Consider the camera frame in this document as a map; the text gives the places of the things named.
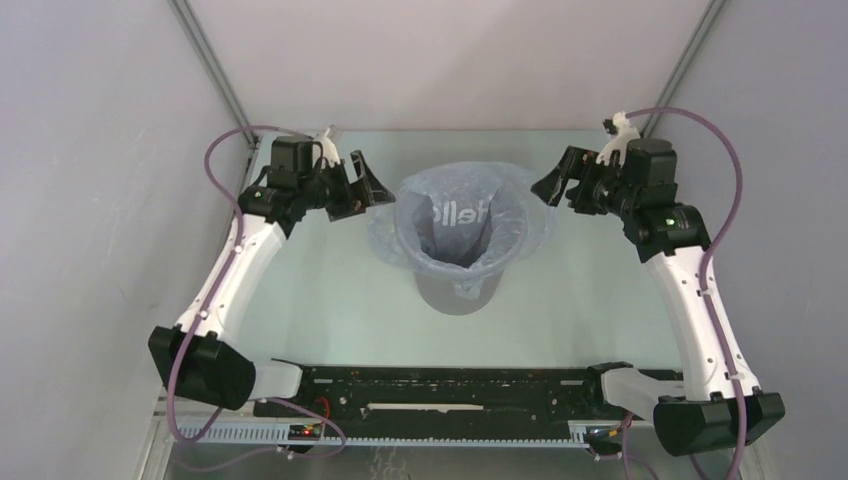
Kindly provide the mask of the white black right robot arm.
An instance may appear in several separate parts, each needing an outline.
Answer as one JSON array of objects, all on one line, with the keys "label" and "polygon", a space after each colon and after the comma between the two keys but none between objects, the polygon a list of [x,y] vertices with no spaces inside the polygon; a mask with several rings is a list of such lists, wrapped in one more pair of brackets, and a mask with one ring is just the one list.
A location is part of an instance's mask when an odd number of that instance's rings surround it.
[{"label": "white black right robot arm", "polygon": [[601,364],[581,392],[583,408],[596,418],[622,408],[650,422],[675,457],[742,450],[786,407],[763,389],[734,336],[713,266],[721,238],[696,207],[677,200],[677,155],[668,141],[643,137],[630,112],[604,127],[602,149],[567,148],[532,191],[551,207],[620,219],[666,304],[682,377],[663,381],[624,362]]}]

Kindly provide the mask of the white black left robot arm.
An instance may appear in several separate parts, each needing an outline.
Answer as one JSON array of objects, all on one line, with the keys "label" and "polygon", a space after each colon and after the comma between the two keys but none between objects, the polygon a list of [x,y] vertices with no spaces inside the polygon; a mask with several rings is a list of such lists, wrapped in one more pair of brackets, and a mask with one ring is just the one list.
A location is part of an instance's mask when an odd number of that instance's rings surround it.
[{"label": "white black left robot arm", "polygon": [[268,164],[239,194],[224,194],[234,218],[200,291],[174,326],[157,327],[149,337],[170,402],[185,398],[237,410],[277,397],[292,416],[311,412],[316,390],[301,380],[303,367],[252,360],[238,350],[247,307],[271,260],[307,213],[323,211],[338,221],[395,200],[361,151],[339,153],[331,130],[273,131]]}]

